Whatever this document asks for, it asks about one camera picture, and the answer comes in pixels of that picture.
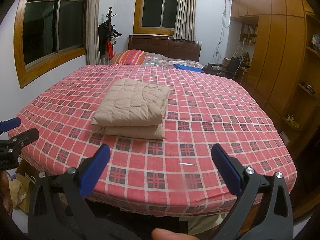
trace striped pillow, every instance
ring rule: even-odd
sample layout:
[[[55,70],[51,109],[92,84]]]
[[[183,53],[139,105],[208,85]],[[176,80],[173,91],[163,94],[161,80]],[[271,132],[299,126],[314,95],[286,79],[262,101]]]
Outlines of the striped pillow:
[[[115,64],[121,65],[141,65],[146,57],[142,50],[130,49],[119,54]]]

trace blue gripper pad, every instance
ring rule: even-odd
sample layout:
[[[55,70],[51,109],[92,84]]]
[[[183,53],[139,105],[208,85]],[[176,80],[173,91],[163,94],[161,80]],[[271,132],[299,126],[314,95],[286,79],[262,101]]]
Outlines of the blue gripper pad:
[[[211,149],[211,158],[226,183],[230,193],[240,197],[242,195],[241,177],[230,162],[230,157],[219,144]]]
[[[10,131],[21,125],[20,118],[16,117],[5,122],[0,122],[0,133]]]
[[[87,167],[80,178],[79,193],[82,198],[92,194],[93,189],[109,160],[110,148],[108,145],[103,144],[92,157],[90,166]]]

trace pink checkered bed cover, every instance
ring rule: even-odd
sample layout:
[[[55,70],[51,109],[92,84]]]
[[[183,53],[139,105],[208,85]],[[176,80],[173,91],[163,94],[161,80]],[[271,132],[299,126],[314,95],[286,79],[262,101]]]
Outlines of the pink checkered bed cover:
[[[165,140],[103,136],[91,117],[120,78],[170,86]],[[111,159],[90,199],[126,211],[181,216],[229,211],[235,202],[213,164],[210,149],[225,151],[258,173],[284,174],[291,191],[296,169],[271,120],[236,82],[164,67],[89,65],[73,72],[18,114],[40,137],[22,157],[39,170],[61,174],[91,157],[102,143]]]

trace human hand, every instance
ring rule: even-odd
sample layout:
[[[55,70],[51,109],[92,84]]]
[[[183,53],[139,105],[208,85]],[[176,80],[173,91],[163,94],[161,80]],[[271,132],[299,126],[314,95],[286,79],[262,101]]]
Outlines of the human hand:
[[[177,234],[164,229],[155,229],[152,231],[153,240],[199,240],[195,236],[189,236],[185,234]]]
[[[9,215],[11,215],[13,212],[13,204],[10,195],[9,180],[5,171],[0,171],[0,197],[2,198],[5,209]]]

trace beige blanket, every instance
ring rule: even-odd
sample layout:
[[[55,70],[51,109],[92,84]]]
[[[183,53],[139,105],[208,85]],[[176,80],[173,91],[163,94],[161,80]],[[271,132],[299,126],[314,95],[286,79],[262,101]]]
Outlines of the beige blanket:
[[[164,139],[163,116],[170,88],[119,79],[93,115],[95,131],[132,138]]]

